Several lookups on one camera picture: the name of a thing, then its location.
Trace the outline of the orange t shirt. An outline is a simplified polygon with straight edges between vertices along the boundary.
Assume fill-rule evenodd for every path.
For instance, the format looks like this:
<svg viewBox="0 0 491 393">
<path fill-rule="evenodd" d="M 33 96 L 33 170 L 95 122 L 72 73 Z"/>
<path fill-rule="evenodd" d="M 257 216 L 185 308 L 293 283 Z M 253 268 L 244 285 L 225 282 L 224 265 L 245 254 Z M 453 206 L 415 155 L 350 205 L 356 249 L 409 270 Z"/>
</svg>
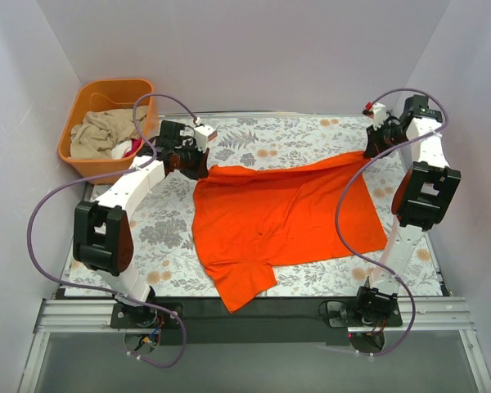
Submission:
<svg viewBox="0 0 491 393">
<path fill-rule="evenodd" d="M 213 166 L 193 192 L 193 241 L 228 312 L 276 286 L 274 267 L 361 254 L 387 242 L 352 151 L 311 165 L 254 170 Z"/>
</svg>

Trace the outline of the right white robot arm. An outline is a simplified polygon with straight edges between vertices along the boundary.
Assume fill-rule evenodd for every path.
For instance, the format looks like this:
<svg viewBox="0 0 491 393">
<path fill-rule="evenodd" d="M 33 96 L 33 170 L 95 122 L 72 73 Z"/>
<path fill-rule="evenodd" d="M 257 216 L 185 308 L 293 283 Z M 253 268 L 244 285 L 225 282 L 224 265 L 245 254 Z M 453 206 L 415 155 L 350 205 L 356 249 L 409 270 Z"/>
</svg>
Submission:
<svg viewBox="0 0 491 393">
<path fill-rule="evenodd" d="M 418 243 L 445 216 L 461 181 L 460 171 L 447 162 L 439 127 L 443 112 L 429 106 L 426 96 L 415 94 L 404 102 L 399 117 L 385 105 L 366 104 L 363 114 L 372 119 L 367 128 L 364 155 L 389 154 L 392 147 L 409 142 L 412 163 L 391 204 L 394 216 L 379 266 L 359 288 L 354 317 L 363 325 L 384 325 L 398 313 L 399 282 Z"/>
</svg>

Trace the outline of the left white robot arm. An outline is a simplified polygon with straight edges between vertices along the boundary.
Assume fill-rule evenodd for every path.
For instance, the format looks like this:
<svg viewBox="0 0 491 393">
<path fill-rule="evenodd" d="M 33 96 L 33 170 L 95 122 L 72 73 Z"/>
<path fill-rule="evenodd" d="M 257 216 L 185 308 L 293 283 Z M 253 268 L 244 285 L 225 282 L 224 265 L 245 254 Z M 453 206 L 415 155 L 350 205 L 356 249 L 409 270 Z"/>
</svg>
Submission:
<svg viewBox="0 0 491 393">
<path fill-rule="evenodd" d="M 139 327 L 150 327 L 158 309 L 150 302 L 154 291 L 132 265 L 130 218 L 152 188 L 175 170 L 193 180 L 206 177 L 209 142 L 216 135 L 205 124 L 191 127 L 162 121 L 159 134 L 134 157 L 133 172 L 124 174 L 94 201 L 81 201 L 75 207 L 74 259 L 106 281 Z"/>
</svg>

